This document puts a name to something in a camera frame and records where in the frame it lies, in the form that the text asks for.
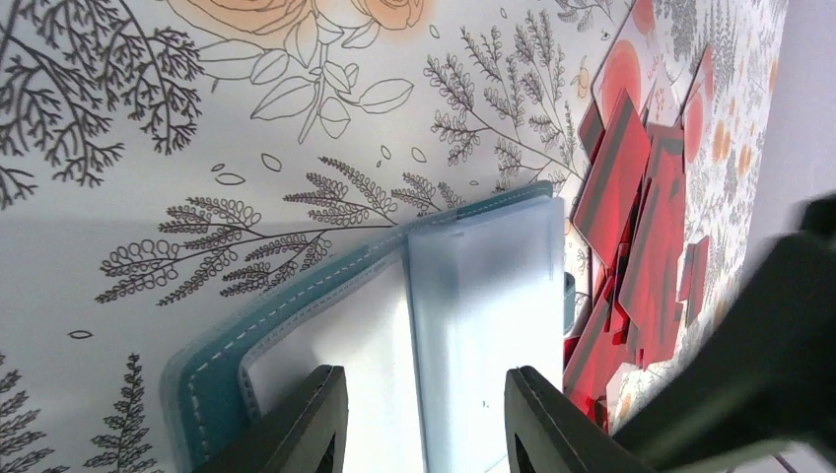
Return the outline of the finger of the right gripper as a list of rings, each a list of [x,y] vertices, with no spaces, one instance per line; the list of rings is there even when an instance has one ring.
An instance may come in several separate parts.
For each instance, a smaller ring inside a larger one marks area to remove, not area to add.
[[[692,361],[615,433],[624,470],[721,470],[804,443],[835,460],[835,198],[806,202]]]

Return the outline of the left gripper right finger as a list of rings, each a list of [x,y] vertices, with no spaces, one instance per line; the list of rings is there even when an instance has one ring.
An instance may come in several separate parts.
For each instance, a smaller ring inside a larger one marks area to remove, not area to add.
[[[505,431],[512,472],[640,473],[652,469],[588,419],[531,366],[507,371]]]

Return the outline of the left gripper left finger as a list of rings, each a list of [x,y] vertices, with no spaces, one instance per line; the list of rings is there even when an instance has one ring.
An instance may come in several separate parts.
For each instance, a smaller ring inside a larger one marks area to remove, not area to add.
[[[345,369],[321,365],[199,473],[341,472],[348,427]]]

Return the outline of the teal card holder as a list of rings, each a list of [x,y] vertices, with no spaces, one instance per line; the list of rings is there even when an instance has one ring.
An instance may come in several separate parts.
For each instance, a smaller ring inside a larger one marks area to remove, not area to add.
[[[343,368],[342,472],[506,472],[507,370],[559,384],[571,319],[549,183],[387,230],[292,277],[175,355],[161,395],[180,472],[206,470],[294,390]]]

